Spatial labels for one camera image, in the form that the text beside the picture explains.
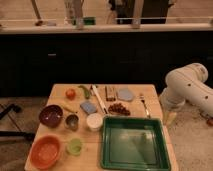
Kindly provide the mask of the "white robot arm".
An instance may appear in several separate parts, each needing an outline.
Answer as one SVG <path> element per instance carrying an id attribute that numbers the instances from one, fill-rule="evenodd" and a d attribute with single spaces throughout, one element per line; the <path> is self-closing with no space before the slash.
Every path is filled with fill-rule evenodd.
<path id="1" fill-rule="evenodd" d="M 163 124 L 171 124 L 186 101 L 199 107 L 213 118 L 213 88 L 205 84 L 208 70 L 200 63 L 192 63 L 167 73 L 166 87 L 159 96 L 163 111 Z"/>

